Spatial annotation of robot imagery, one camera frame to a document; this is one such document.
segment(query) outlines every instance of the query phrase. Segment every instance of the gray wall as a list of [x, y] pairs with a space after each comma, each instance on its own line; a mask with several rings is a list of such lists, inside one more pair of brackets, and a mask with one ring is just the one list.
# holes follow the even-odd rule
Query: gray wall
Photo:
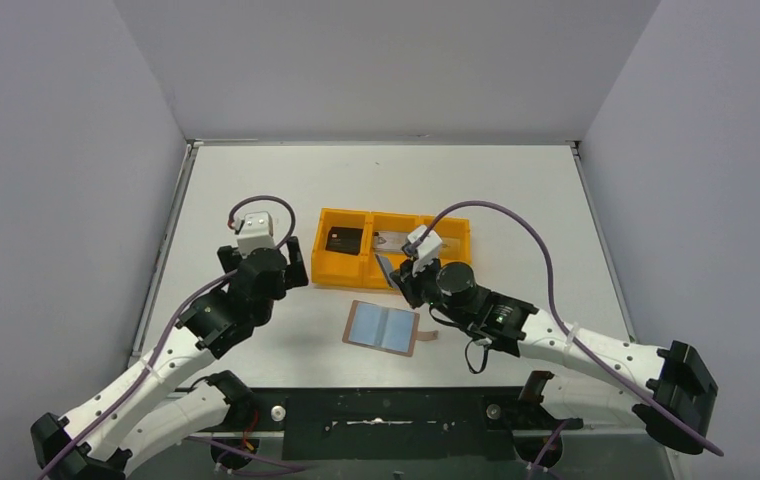
[[659, 0], [115, 3], [190, 138], [562, 142]]
[[121, 372], [183, 148], [111, 0], [0, 1], [0, 478]]
[[760, 2], [663, 0], [581, 154], [641, 339], [719, 382], [695, 478], [760, 478]]

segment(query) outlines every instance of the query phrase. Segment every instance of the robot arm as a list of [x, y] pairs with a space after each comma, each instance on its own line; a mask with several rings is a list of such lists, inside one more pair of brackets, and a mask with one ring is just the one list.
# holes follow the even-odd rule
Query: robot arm
[[165, 446], [221, 423], [231, 405], [246, 403], [247, 387], [222, 373], [217, 382], [210, 378], [205, 387], [154, 411], [183, 381], [268, 323], [274, 301], [288, 289], [308, 285], [297, 238], [285, 242], [287, 261], [275, 248], [270, 225], [265, 212], [245, 217], [238, 247], [218, 250], [229, 280], [191, 302], [155, 360], [152, 350], [79, 407], [61, 417], [45, 414], [33, 424], [36, 459], [50, 478], [123, 479]]
[[[694, 348], [677, 341], [668, 349], [626, 343], [570, 324], [564, 333], [548, 312], [478, 285], [470, 266], [460, 262], [443, 266], [438, 258], [441, 238], [434, 231], [424, 236], [425, 231], [420, 226], [409, 234], [410, 243], [403, 249], [408, 259], [399, 269], [392, 270], [388, 259], [376, 256], [389, 285], [399, 289], [412, 308], [428, 304], [431, 314], [438, 311], [449, 319], [437, 319], [440, 323], [459, 329], [487, 350], [563, 365], [613, 385], [599, 392], [600, 401], [615, 402], [623, 411], [624, 397], [613, 398], [623, 393], [619, 390], [624, 390], [623, 383], [603, 363], [701, 437], [706, 435], [718, 386]], [[541, 394], [553, 377], [542, 373], [534, 372], [535, 381], [529, 380], [531, 388], [525, 388], [533, 390], [529, 400], [537, 403], [542, 403]], [[684, 453], [703, 451], [701, 442], [649, 405], [635, 403], [630, 411], [658, 442]]]

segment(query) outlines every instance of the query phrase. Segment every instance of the orange compartment box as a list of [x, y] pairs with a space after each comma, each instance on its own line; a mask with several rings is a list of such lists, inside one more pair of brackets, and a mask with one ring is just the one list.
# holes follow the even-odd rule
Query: orange compartment box
[[[432, 216], [422, 215], [321, 209], [315, 245], [312, 247], [312, 282], [339, 287], [391, 290], [374, 259], [374, 232], [409, 233], [419, 225], [429, 225], [432, 220]], [[325, 250], [332, 227], [362, 228], [359, 255]], [[443, 263], [471, 264], [471, 228], [468, 219], [443, 218], [436, 225], [436, 233], [444, 241], [439, 253]], [[403, 252], [380, 253], [388, 257], [395, 268], [406, 258]]]

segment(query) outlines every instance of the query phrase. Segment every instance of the bolt head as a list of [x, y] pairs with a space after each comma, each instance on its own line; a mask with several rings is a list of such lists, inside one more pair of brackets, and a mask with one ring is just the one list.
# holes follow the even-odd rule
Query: bolt head
[[490, 420], [497, 420], [501, 418], [501, 407], [494, 403], [489, 405], [486, 407], [486, 417], [488, 417]]
[[280, 405], [271, 408], [271, 420], [282, 422], [286, 418], [286, 409]]

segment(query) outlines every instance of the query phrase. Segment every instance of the purple cable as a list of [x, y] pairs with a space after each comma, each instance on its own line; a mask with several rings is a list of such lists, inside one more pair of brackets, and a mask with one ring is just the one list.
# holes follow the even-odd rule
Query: purple cable
[[231, 447], [227, 445], [226, 443], [221, 443], [213, 438], [210, 437], [186, 437], [186, 440], [197, 442], [197, 443], [205, 443], [207, 445], [212, 445], [215, 448], [220, 448], [221, 450], [224, 450], [224, 452], [233, 453], [245, 458], [249, 458], [251, 460], [256, 460], [258, 462], [267, 463], [268, 465], [274, 465], [275, 467], [280, 467], [285, 470], [282, 471], [274, 471], [274, 472], [240, 472], [236, 471], [233, 472], [234, 475], [239, 475], [243, 477], [278, 477], [281, 475], [288, 475], [290, 473], [297, 473], [302, 472], [306, 470], [306, 467], [303, 465], [294, 465], [287, 462], [281, 462], [280, 460], [274, 460], [272, 458], [265, 458], [260, 457], [259, 455], [254, 455], [250, 452], [245, 452], [244, 450], [239, 450], [238, 448]]
[[557, 472], [551, 470], [550, 468], [543, 467], [541, 465], [533, 465], [532, 463], [528, 463], [527, 465], [532, 467], [534, 470], [541, 470], [546, 475], [550, 475], [551, 477], [556, 478], [557, 480], [563, 480], [563, 477], [561, 477]]
[[[542, 255], [545, 257], [545, 269], [547, 271], [547, 277], [548, 277], [548, 305], [551, 308], [551, 315], [554, 317], [554, 321], [557, 323], [557, 326], [562, 330], [563, 334], [565, 336], [569, 335], [569, 328], [566, 326], [565, 322], [563, 322], [562, 318], [560, 318], [560, 314], [557, 313], [557, 304], [556, 304], [556, 298], [554, 294], [554, 264], [553, 260], [551, 258], [551, 253], [548, 251], [548, 247], [545, 245], [545, 241], [542, 240], [542, 237], [539, 236], [539, 233], [536, 232], [536, 230], [531, 226], [529, 223], [527, 223], [526, 220], [521, 218], [517, 213], [513, 212], [512, 210], [498, 205], [497, 203], [493, 202], [487, 202], [484, 200], [467, 200], [464, 202], [459, 202], [451, 205], [450, 207], [442, 210], [436, 217], [433, 219], [433, 221], [430, 223], [430, 225], [427, 227], [427, 230], [419, 237], [418, 240], [415, 241], [414, 247], [418, 247], [421, 245], [421, 242], [424, 241], [424, 239], [427, 237], [427, 235], [433, 230], [433, 228], [436, 226], [436, 224], [444, 218], [447, 214], [453, 212], [454, 210], [457, 210], [459, 208], [463, 207], [485, 207], [490, 208], [492, 210], [497, 210], [504, 215], [507, 215], [508, 217], [515, 220], [519, 225], [524, 227], [525, 230], [527, 230], [527, 233], [530, 234], [530, 236], [533, 237], [533, 239], [536, 241], [536, 243], [539, 245], [539, 249], [542, 250]], [[707, 440], [701, 434], [696, 432], [694, 429], [692, 429], [689, 425], [683, 423], [679, 418], [675, 417], [671, 412], [663, 408], [662, 405], [654, 401], [653, 398], [651, 398], [650, 395], [648, 395], [647, 392], [642, 390], [638, 385], [634, 384], [615, 370], [613, 370], [612, 367], [607, 365], [603, 360], [601, 360], [598, 355], [595, 355], [595, 352], [593, 352], [589, 347], [586, 346], [583, 342], [580, 341], [579, 338], [574, 337], [574, 344], [577, 345], [577, 347], [583, 351], [583, 353], [586, 354], [590, 359], [592, 359], [593, 362], [598, 364], [601, 369], [603, 369], [605, 372], [607, 372], [608, 375], [615, 378], [619, 383], [624, 385], [625, 388], [633, 392], [634, 395], [639, 397], [640, 400], [645, 402], [647, 405], [649, 405], [651, 408], [653, 408], [657, 413], [662, 415], [666, 420], [672, 422], [677, 428], [682, 430], [684, 433], [689, 435], [690, 438], [701, 444], [702, 447], [706, 448], [707, 450], [713, 452], [714, 454], [723, 457], [724, 452], [716, 446], [713, 442]]]
[[253, 202], [262, 202], [262, 201], [268, 201], [268, 202], [275, 202], [279, 203], [285, 209], [289, 212], [289, 230], [286, 232], [286, 236], [283, 237], [282, 240], [277, 242], [277, 246], [275, 248], [279, 249], [283, 245], [286, 244], [286, 240], [289, 239], [289, 237], [292, 236], [292, 234], [295, 232], [295, 210], [292, 208], [291, 205], [289, 205], [288, 202], [283, 200], [280, 197], [275, 197], [273, 195], [255, 195], [253, 197], [248, 197], [241, 202], [237, 203], [233, 208], [230, 209], [229, 216], [227, 217], [227, 226], [230, 228], [233, 228], [233, 216], [236, 214], [236, 212], [239, 211], [240, 208], [244, 207], [245, 205]]
[[[263, 201], [263, 200], [270, 200], [272, 202], [277, 202], [280, 205], [283, 205], [286, 207], [286, 210], [289, 211], [289, 216], [291, 223], [289, 225], [289, 230], [286, 233], [286, 236], [283, 238], [283, 240], [280, 241], [280, 243], [277, 244], [277, 248], [280, 248], [283, 246], [283, 244], [286, 243], [286, 240], [292, 235], [292, 233], [295, 231], [295, 211], [292, 208], [291, 205], [289, 205], [285, 200], [279, 198], [279, 197], [273, 197], [271, 195], [257, 195], [253, 197], [246, 198], [236, 204], [235, 207], [230, 210], [230, 219], [232, 220], [233, 215], [236, 213], [238, 209], [241, 207], [257, 202], [257, 201]], [[236, 271], [233, 270], [231, 272], [227, 272], [224, 275], [221, 275], [220, 277], [216, 278], [215, 280], [207, 283], [206, 285], [200, 287], [196, 292], [191, 294], [187, 299], [183, 301], [183, 303], [180, 304], [179, 307], [177, 307], [177, 310], [174, 311], [174, 314], [171, 315], [171, 319], [168, 320], [168, 324], [165, 325], [165, 329], [162, 331], [162, 335], [159, 336], [159, 340], [156, 342], [156, 346], [153, 347], [153, 353], [150, 355], [150, 360], [147, 361], [147, 364], [150, 367], [153, 367], [156, 365], [156, 360], [159, 357], [159, 354], [162, 353], [162, 349], [165, 347], [165, 343], [168, 342], [168, 336], [171, 334], [171, 330], [174, 328], [174, 324], [177, 322], [177, 319], [180, 318], [180, 315], [188, 308], [188, 306], [197, 299], [197, 297], [203, 295], [206, 291], [208, 291], [211, 288], [220, 288], [223, 286], [222, 282], [225, 282], [230, 277], [235, 275]], [[109, 418], [112, 413], [115, 412], [115, 410], [118, 409], [121, 405], [123, 405], [124, 402], [127, 401], [131, 396], [133, 396], [133, 393], [136, 392], [136, 390], [141, 387], [142, 383], [144, 383], [144, 380], [147, 378], [149, 374], [149, 371], [145, 368], [142, 369], [142, 372], [139, 374], [138, 378], [136, 378], [136, 381], [133, 382], [132, 385], [130, 385], [130, 388], [127, 389], [126, 392], [124, 392], [123, 395], [118, 397], [118, 400], [115, 400], [115, 402], [109, 406], [102, 414], [100, 414], [97, 418], [94, 419], [93, 422], [91, 422], [82, 432], [80, 432], [79, 435], [74, 437], [70, 442], [68, 442], [67, 445], [65, 445], [62, 450], [59, 451], [49, 462], [47, 462], [47, 465], [41, 470], [41, 472], [38, 475], [38, 478], [36, 480], [42, 480], [44, 477], [46, 477], [51, 471], [53, 471], [54, 468], [56, 468], [56, 465], [59, 464], [60, 461], [62, 461], [63, 458], [65, 458], [66, 455], [71, 453], [71, 451], [76, 448], [77, 445], [79, 445], [80, 442], [83, 441], [91, 432], [93, 432], [101, 423], [103, 423], [104, 420]]]
[[565, 420], [562, 423], [560, 423], [557, 426], [557, 428], [555, 428], [554, 431], [551, 432], [551, 436], [548, 437], [548, 441], [545, 442], [545, 445], [542, 446], [542, 450], [539, 450], [539, 455], [536, 455], [536, 460], [534, 460], [533, 463], [530, 464], [531, 468], [527, 472], [527, 480], [530, 480], [531, 478], [533, 478], [533, 469], [539, 467], [539, 463], [542, 461], [543, 458], [545, 458], [545, 454], [548, 452], [548, 449], [551, 448], [551, 445], [553, 445], [553, 443], [557, 441], [557, 438], [560, 437], [560, 433], [562, 433], [566, 425], [568, 425], [568, 420]]

